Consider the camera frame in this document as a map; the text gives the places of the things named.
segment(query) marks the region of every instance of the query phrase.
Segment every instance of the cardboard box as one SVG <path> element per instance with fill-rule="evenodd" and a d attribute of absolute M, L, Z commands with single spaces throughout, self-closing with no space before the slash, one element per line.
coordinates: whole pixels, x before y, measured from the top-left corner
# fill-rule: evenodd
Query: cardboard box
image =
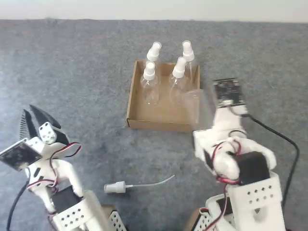
<path fill-rule="evenodd" d="M 191 131 L 190 120 L 183 106 L 175 106 L 169 99 L 168 77 L 175 63 L 162 63 L 159 102 L 147 105 L 142 96 L 140 78 L 143 74 L 143 61 L 136 61 L 131 81 L 126 121 L 130 128 L 162 131 Z M 200 89 L 200 66 L 197 67 L 194 89 Z"/>

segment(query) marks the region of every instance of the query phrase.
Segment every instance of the black cable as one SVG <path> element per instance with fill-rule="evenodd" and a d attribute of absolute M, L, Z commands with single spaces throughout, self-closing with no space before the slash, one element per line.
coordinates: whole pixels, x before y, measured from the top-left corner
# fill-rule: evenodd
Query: black cable
<path fill-rule="evenodd" d="M 9 216 L 8 216 L 8 221 L 7 221 L 7 225 L 6 225 L 6 231 L 11 231 L 10 228 L 11 228 L 11 221 L 12 221 L 12 217 L 13 217 L 13 212 L 15 210 L 15 207 L 17 205 L 17 202 L 19 201 L 19 198 L 21 197 L 21 195 L 24 193 L 24 191 L 26 190 L 27 188 L 27 185 L 29 184 L 29 181 L 30 181 L 30 177 L 31 177 L 31 173 L 30 173 L 30 169 L 28 169 L 28 172 L 29 172 L 29 177 L 27 179 L 27 181 L 25 182 L 25 184 L 23 185 L 23 187 L 20 189 L 20 191 L 18 192 L 18 195 L 16 196 L 13 204 L 12 204 L 12 207 L 10 209 L 10 212 L 9 212 Z"/>
<path fill-rule="evenodd" d="M 247 137 L 247 134 L 246 134 L 245 132 L 241 131 L 241 130 L 232 130 L 232 131 L 230 131 L 230 132 L 228 133 L 228 137 L 231 137 L 231 134 L 232 134 L 233 132 L 240 132 L 240 133 L 244 134 L 244 135 Z"/>
<path fill-rule="evenodd" d="M 283 138 L 284 140 L 288 141 L 290 144 L 292 144 L 295 149 L 296 149 L 296 156 L 295 156 L 295 159 L 294 159 L 294 162 L 292 164 L 292 167 L 291 167 L 291 170 L 290 170 L 290 173 L 289 173 L 289 176 L 288 176 L 288 180 L 287 180 L 287 183 L 286 183 L 286 186 L 285 186 L 285 189 L 284 189 L 284 192 L 283 192 L 283 199 L 282 199 L 282 211 L 284 211 L 284 207 L 285 207 L 285 202 L 286 202 L 286 199 L 287 199 L 287 195 L 288 195 L 288 192 L 289 192 L 289 188 L 290 188 L 290 185 L 291 185 L 291 180 L 292 180 L 292 177 L 293 177 L 293 174 L 294 174 L 294 171 L 295 171 L 295 168 L 296 168 L 296 164 L 298 162 L 298 159 L 299 159 L 299 156 L 300 156 L 300 150 L 297 146 L 297 144 L 291 140 L 290 138 L 282 135 L 281 133 L 275 131 L 274 129 L 266 126 L 265 124 L 263 124 L 262 122 L 260 122 L 259 120 L 255 119 L 252 115 L 247 115 L 247 117 L 249 117 L 252 121 L 256 122 L 257 124 L 261 125 L 262 127 L 264 127 L 266 130 L 274 133 L 275 135 Z"/>

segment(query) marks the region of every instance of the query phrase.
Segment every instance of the bottle cap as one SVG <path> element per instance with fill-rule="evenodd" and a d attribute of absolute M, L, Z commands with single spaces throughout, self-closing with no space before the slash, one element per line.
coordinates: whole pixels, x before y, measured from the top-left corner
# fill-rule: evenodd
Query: bottle cap
<path fill-rule="evenodd" d="M 154 42 L 146 55 L 147 59 L 149 61 L 155 62 L 158 59 L 161 48 L 162 44 L 160 42 Z"/>
<path fill-rule="evenodd" d="M 182 45 L 183 45 L 183 57 L 187 62 L 191 62 L 192 60 L 194 60 L 194 53 L 191 42 L 186 40 L 182 43 Z"/>
<path fill-rule="evenodd" d="M 143 72 L 143 77 L 146 80 L 152 80 L 155 77 L 155 63 L 154 62 L 147 62 L 145 65 L 145 70 Z"/>
<path fill-rule="evenodd" d="M 186 60 L 183 57 L 179 57 L 177 64 L 174 66 L 174 69 L 172 71 L 172 75 L 175 78 L 182 78 L 185 72 L 185 65 L 186 65 Z"/>

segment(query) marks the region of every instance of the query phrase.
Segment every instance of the perforated bracket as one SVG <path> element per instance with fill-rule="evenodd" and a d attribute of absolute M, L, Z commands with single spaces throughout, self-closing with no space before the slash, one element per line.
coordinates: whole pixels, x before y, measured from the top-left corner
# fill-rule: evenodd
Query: perforated bracket
<path fill-rule="evenodd" d="M 94 216 L 88 207 L 87 199 L 59 213 L 53 217 L 53 221 L 60 231 L 68 231 L 81 226 Z"/>
<path fill-rule="evenodd" d="M 57 128 L 53 127 L 49 122 L 39 127 L 39 135 L 44 143 L 52 144 L 57 140 L 57 134 L 54 132 L 54 129 Z"/>
<path fill-rule="evenodd" d="M 279 177 L 270 172 L 270 178 L 244 186 L 230 186 L 236 230 L 285 230 L 282 215 L 282 192 Z"/>
<path fill-rule="evenodd" d="M 278 175 L 271 172 L 271 178 L 244 186 L 231 186 L 230 199 L 241 206 L 239 210 L 253 210 L 282 200 Z"/>
<path fill-rule="evenodd" d="M 121 217 L 117 211 L 113 211 L 110 214 L 109 222 L 111 223 L 111 226 L 113 227 L 114 231 L 126 231 L 126 228 L 121 220 Z"/>
<path fill-rule="evenodd" d="M 204 231 L 209 224 L 211 224 L 212 222 L 212 217 L 210 216 L 209 213 L 203 213 L 200 217 L 199 220 L 197 222 L 197 224 L 195 225 L 195 228 L 193 229 L 193 231 Z M 216 227 L 213 227 L 212 229 L 210 229 L 210 231 L 217 231 Z"/>

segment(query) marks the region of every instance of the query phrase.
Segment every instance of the detached spray nozzle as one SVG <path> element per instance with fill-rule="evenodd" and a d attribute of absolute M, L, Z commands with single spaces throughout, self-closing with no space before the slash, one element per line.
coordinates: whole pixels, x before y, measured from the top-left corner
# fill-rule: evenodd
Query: detached spray nozzle
<path fill-rule="evenodd" d="M 125 181 L 118 181 L 116 183 L 113 184 L 106 184 L 104 185 L 104 191 L 105 193 L 125 193 L 127 188 L 133 188 L 133 187 L 149 187 L 149 186 L 155 186 L 155 185 L 160 185 L 163 184 L 165 182 L 167 182 L 168 180 L 170 180 L 171 178 L 173 178 L 175 175 L 172 175 L 171 177 L 161 181 L 161 182 L 157 182 L 157 183 L 153 183 L 153 184 L 131 184 L 131 185 L 126 185 Z"/>
<path fill-rule="evenodd" d="M 194 53 L 191 42 L 186 40 L 183 41 L 182 45 L 183 45 L 183 57 L 187 62 L 191 62 L 192 60 L 194 60 Z"/>

